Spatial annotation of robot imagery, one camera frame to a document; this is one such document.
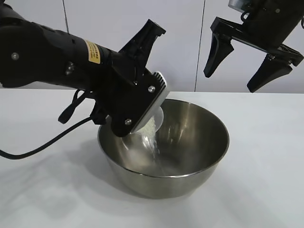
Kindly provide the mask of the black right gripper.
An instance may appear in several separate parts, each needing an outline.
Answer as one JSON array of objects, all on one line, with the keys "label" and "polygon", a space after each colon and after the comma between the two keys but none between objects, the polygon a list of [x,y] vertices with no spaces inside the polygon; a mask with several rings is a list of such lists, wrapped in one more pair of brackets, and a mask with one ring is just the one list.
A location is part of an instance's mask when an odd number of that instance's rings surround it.
[{"label": "black right gripper", "polygon": [[220,63],[234,51],[231,44],[236,40],[267,53],[259,69],[247,84],[251,93],[271,81],[288,75],[298,66],[303,55],[284,45],[284,41],[303,22],[304,2],[302,0],[236,0],[229,7],[241,13],[241,23],[215,17],[209,57],[203,70],[205,77],[211,77]]}]

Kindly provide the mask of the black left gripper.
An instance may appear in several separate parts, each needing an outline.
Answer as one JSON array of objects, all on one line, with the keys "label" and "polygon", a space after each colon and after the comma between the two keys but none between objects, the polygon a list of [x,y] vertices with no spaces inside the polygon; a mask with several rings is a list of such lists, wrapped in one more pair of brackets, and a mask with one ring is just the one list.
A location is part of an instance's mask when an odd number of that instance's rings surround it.
[{"label": "black left gripper", "polygon": [[132,85],[144,74],[156,39],[165,33],[165,29],[148,19],[119,52],[111,54],[114,72]]}]

